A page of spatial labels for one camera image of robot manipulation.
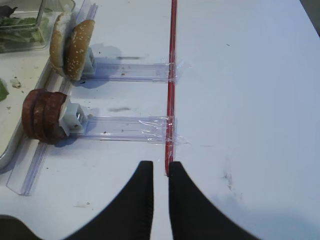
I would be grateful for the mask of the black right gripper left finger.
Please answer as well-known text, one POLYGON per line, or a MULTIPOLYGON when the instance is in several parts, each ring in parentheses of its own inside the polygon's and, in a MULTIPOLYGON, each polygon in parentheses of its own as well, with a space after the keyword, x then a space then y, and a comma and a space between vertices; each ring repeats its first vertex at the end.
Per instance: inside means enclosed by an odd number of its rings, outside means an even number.
POLYGON ((153 224, 153 162, 140 161, 117 196, 66 240, 149 240, 153 224))

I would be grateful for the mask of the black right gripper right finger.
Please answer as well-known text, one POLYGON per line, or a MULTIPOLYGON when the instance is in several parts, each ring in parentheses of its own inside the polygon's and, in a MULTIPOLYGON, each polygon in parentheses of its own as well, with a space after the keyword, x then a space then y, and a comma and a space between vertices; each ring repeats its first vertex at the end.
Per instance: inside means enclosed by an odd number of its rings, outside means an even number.
POLYGON ((318 240, 320 228, 282 209, 248 212, 232 198, 218 209, 179 161, 168 167, 169 216, 175 240, 318 240))

